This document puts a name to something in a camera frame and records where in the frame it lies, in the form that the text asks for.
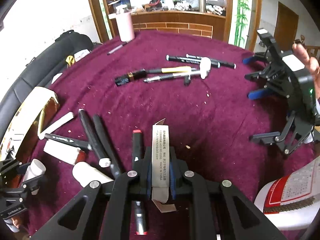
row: finger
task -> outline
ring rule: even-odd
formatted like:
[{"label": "finger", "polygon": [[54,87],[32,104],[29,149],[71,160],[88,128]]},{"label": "finger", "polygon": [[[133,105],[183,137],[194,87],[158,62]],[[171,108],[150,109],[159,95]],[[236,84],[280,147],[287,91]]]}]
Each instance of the finger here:
[{"label": "finger", "polygon": [[316,58],[311,57],[310,65],[306,65],[306,68],[310,71],[310,74],[316,76],[319,74],[319,62]]},{"label": "finger", "polygon": [[306,49],[301,44],[297,45],[294,50],[294,54],[304,65],[309,65],[310,57]]}]

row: silver screw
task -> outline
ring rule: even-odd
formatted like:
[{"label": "silver screw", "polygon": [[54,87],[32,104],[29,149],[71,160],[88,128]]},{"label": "silver screw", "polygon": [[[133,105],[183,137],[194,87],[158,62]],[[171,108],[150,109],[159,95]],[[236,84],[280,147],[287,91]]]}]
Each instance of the silver screw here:
[{"label": "silver screw", "polygon": [[96,180],[94,180],[94,181],[91,181],[90,182],[90,187],[91,188],[96,188],[96,187],[98,187],[99,186],[99,182],[98,181],[96,181]]},{"label": "silver screw", "polygon": [[225,179],[225,180],[222,182],[222,185],[225,186],[225,187],[230,187],[230,186],[232,185],[232,183],[231,183],[230,180]]},{"label": "silver screw", "polygon": [[138,173],[136,171],[128,171],[128,176],[131,177],[131,178],[137,176],[137,174]]},{"label": "silver screw", "polygon": [[195,175],[195,173],[194,173],[193,171],[186,171],[186,172],[184,173],[184,175],[185,175],[186,177],[188,177],[188,178],[191,178],[191,177],[193,177],[193,176]]}]

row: triangular cutout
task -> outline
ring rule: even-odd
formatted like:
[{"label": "triangular cutout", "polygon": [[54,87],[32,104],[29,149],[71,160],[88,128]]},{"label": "triangular cutout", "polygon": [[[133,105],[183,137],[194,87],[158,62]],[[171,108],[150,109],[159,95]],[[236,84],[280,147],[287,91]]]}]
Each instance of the triangular cutout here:
[{"label": "triangular cutout", "polygon": [[233,201],[235,203],[241,225],[244,229],[248,229],[251,227],[257,226],[260,221],[259,219],[252,213],[252,211],[238,198],[237,196],[233,196]]},{"label": "triangular cutout", "polygon": [[80,198],[79,201],[59,219],[58,224],[70,230],[76,230],[85,204],[87,203],[87,199],[87,196]]}]

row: purple tablecloth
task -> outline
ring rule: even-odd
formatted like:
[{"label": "purple tablecloth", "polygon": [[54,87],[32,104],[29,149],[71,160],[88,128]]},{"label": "purple tablecloth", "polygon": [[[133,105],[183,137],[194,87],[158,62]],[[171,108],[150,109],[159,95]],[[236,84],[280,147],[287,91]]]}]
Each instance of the purple tablecloth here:
[{"label": "purple tablecloth", "polygon": [[[283,160],[277,147],[249,142],[252,134],[282,130],[287,109],[286,101],[277,97],[256,101],[247,98],[249,91],[259,87],[244,79],[254,70],[242,64],[250,52],[204,37],[143,31],[107,56],[119,44],[117,37],[94,50],[66,70],[51,89],[61,103],[54,121],[69,111],[76,114],[79,108],[90,116],[99,114],[127,171],[132,166],[132,130],[141,129],[145,146],[151,146],[152,125],[163,118],[169,125],[170,145],[190,170],[212,181],[229,179],[251,201],[266,183],[313,159],[311,145],[302,145]],[[234,62],[237,68],[213,68],[205,80],[195,77],[188,87],[183,85],[183,79],[150,84],[140,80],[121,87],[114,84],[116,76],[129,71],[185,65],[166,61],[166,55],[186,53]],[[79,118],[55,133],[87,139]],[[31,198],[25,214],[31,235],[82,189],[72,176],[73,166],[46,154],[44,144],[44,140],[39,141],[32,154],[47,167],[48,183]],[[89,152],[86,161],[97,167],[93,152]],[[104,172],[111,176],[108,169]],[[177,212],[164,214],[152,203],[147,208],[149,232],[144,239],[188,238],[188,210],[184,205],[177,205]],[[134,235],[133,223],[130,238],[142,238]],[[295,234],[286,236],[293,239]]]}]

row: yellow object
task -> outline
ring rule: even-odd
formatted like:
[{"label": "yellow object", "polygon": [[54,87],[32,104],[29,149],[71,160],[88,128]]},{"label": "yellow object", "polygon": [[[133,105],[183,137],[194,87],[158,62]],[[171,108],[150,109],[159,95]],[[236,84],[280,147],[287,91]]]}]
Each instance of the yellow object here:
[{"label": "yellow object", "polygon": [[73,56],[69,55],[66,58],[66,62],[68,63],[68,67],[71,67],[71,65],[73,65],[76,61],[75,61],[75,58]]},{"label": "yellow object", "polygon": [[183,67],[169,67],[169,68],[162,68],[162,73],[176,73],[176,72],[189,72],[191,71],[190,66],[183,66]]}]

